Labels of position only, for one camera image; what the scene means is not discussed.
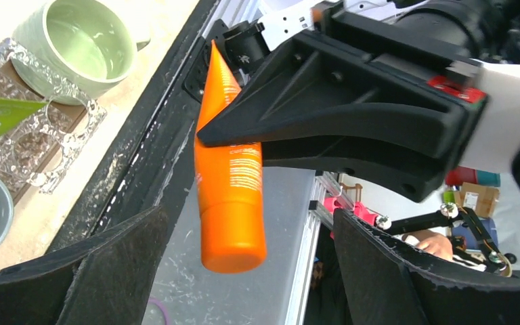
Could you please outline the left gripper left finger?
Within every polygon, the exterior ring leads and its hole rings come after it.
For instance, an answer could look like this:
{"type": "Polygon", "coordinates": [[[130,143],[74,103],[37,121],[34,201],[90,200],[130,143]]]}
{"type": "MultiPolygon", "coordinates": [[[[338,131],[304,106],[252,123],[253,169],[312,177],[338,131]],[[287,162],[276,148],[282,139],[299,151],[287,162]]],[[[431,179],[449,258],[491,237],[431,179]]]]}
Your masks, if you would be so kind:
{"type": "Polygon", "coordinates": [[[0,324],[140,324],[169,219],[154,207],[0,271],[0,324]]]}

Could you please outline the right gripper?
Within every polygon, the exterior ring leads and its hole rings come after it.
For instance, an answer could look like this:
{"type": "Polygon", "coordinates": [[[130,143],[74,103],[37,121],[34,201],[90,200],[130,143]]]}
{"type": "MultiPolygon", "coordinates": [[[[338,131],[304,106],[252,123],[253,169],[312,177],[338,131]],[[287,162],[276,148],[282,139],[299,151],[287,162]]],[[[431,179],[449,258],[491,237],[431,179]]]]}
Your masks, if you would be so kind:
{"type": "Polygon", "coordinates": [[[345,136],[450,148],[472,133],[520,134],[519,9],[430,1],[388,25],[333,5],[318,16],[327,37],[302,32],[276,48],[198,137],[207,146],[345,136]]]}

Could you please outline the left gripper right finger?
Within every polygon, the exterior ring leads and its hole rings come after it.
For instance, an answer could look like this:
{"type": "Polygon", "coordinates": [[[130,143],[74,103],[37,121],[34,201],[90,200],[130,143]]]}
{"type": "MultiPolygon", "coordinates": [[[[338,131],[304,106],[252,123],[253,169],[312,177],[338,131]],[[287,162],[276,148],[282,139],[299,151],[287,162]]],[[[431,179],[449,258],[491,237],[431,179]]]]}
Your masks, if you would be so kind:
{"type": "Polygon", "coordinates": [[[343,209],[333,232],[355,324],[520,324],[520,278],[444,261],[343,209]]]}

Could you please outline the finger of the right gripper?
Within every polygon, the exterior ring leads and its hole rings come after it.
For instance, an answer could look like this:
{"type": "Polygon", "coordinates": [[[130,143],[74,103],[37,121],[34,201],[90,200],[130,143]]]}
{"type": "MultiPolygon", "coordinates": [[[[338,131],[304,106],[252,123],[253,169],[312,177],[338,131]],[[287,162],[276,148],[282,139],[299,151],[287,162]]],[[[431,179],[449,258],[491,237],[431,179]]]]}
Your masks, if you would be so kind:
{"type": "Polygon", "coordinates": [[[346,173],[380,185],[414,202],[440,187],[457,157],[431,158],[373,139],[316,136],[263,142],[266,167],[346,173]]]}

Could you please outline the clear plastic blister pack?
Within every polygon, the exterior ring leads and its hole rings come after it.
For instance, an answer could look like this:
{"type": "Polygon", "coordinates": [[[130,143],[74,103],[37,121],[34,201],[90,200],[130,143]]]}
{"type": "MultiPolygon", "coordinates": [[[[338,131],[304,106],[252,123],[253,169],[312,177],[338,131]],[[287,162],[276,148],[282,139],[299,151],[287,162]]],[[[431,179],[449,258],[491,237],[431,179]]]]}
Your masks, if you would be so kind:
{"type": "Polygon", "coordinates": [[[36,113],[24,119],[19,125],[0,136],[0,177],[17,193],[29,184],[40,192],[50,194],[63,180],[68,168],[73,164],[83,147],[95,133],[107,112],[76,85],[55,73],[51,68],[36,59],[21,44],[7,38],[0,43],[0,69],[7,63],[21,67],[42,77],[45,84],[52,88],[52,94],[37,99],[27,91],[15,85],[13,80],[0,72],[0,98],[42,101],[46,105],[36,113]],[[75,131],[63,132],[52,124],[47,116],[55,103],[67,106],[84,106],[88,121],[81,121],[75,131]],[[14,148],[23,135],[48,135],[58,145],[58,151],[47,165],[48,170],[37,172],[25,167],[16,158],[14,148]]]}

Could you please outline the light green mug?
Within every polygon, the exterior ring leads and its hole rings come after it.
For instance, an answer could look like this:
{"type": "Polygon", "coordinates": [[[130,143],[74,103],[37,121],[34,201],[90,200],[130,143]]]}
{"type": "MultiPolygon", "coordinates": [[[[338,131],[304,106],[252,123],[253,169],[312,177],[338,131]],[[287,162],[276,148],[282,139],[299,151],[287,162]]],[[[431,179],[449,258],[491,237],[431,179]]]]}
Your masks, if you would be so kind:
{"type": "Polygon", "coordinates": [[[152,40],[147,22],[118,1],[47,1],[12,38],[97,99],[126,79],[152,40]]]}

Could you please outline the brown oval wooden tray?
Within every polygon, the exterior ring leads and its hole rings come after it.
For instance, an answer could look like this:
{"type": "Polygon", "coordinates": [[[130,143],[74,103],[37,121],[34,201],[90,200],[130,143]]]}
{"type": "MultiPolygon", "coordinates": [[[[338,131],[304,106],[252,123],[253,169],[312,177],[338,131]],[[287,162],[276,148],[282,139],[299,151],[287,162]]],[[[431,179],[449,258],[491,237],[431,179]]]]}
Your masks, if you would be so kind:
{"type": "MultiPolygon", "coordinates": [[[[4,75],[11,78],[15,85],[27,91],[34,98],[43,97],[35,93],[17,74],[11,63],[7,63],[0,69],[4,75]]],[[[52,124],[60,128],[63,132],[75,131],[79,128],[81,121],[88,121],[87,112],[84,106],[67,106],[55,103],[53,110],[47,114],[51,118],[52,124]]],[[[48,135],[23,135],[20,143],[15,145],[14,153],[16,158],[25,167],[30,167],[33,171],[42,172],[49,169],[47,166],[54,154],[58,151],[55,140],[48,135]]]]}

